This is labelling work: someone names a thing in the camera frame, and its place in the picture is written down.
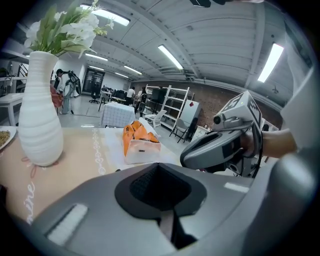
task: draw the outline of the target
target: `white plate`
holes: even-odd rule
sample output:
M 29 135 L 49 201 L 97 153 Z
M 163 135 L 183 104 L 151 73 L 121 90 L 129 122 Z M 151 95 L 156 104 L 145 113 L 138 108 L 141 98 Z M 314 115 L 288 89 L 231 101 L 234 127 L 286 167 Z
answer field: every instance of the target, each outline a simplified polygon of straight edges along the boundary
M 0 150 L 2 150 L 14 138 L 17 132 L 17 128 L 15 126 L 0 126 L 0 132 L 2 131 L 9 131 L 10 137 L 2 146 L 0 146 Z

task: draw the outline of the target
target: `glass door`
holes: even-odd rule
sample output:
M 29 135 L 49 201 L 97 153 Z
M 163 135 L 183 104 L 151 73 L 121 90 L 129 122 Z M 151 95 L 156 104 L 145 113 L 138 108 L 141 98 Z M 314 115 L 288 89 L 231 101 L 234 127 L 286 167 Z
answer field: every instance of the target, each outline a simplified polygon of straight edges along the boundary
M 82 92 L 84 94 L 91 94 L 93 90 L 93 86 L 95 84 L 99 85 L 99 87 L 101 88 L 102 82 L 104 80 L 104 76 L 105 76 L 104 72 L 88 68 L 86 70 Z

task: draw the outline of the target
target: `brown brick wall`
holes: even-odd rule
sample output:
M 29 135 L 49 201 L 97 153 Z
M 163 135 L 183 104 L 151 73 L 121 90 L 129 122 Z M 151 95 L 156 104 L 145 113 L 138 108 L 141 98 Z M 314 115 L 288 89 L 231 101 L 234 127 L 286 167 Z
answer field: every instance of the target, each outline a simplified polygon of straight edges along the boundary
M 135 87 L 136 94 L 145 87 L 149 86 L 162 86 L 168 87 L 171 85 L 174 88 L 185 89 L 190 87 L 192 93 L 194 93 L 193 100 L 201 104 L 201 111 L 198 119 L 198 125 L 204 126 L 212 125 L 214 115 L 218 113 L 222 107 L 232 98 L 239 95 L 238 93 L 226 89 L 217 88 L 210 85 L 198 84 L 198 83 L 179 83 L 179 82 L 167 82 L 167 81 L 153 81 L 153 82 L 133 82 L 131 87 Z M 257 101 L 257 104 L 262 112 L 262 117 L 272 123 L 278 128 L 282 126 L 282 117 L 279 112 L 266 106 L 265 104 Z

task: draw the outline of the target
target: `white ceiling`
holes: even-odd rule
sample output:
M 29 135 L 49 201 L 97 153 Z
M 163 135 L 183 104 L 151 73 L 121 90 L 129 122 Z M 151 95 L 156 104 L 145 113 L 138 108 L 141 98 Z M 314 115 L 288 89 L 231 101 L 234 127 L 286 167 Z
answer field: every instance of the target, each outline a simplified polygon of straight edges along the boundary
M 172 75 L 161 72 L 165 68 L 175 69 L 158 49 L 165 45 L 187 76 L 246 87 L 280 106 L 293 94 L 286 50 L 266 82 L 258 81 L 273 42 L 284 47 L 286 42 L 283 15 L 268 3 L 218 5 L 212 2 L 210 8 L 195 7 L 189 0 L 99 0 L 98 3 L 130 19 L 130 23 L 127 27 L 114 23 L 107 36 L 95 38 L 92 49 L 109 61 L 88 57 L 90 65 L 119 72 L 134 81 L 172 79 Z M 69 4 L 58 0 L 61 11 Z M 39 16 L 32 15 L 33 21 L 39 20 L 43 13 Z M 100 26 L 107 23 L 104 18 L 99 20 Z

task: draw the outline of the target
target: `ribbed vase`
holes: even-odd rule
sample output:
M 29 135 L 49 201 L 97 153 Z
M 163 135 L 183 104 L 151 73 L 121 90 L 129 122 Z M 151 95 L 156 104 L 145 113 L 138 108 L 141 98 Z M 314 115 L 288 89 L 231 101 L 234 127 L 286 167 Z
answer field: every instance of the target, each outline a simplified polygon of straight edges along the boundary
M 51 73 L 58 61 L 55 55 L 30 53 L 28 76 L 19 114 L 18 136 L 29 160 L 49 166 L 61 155 L 64 138 L 50 93 Z

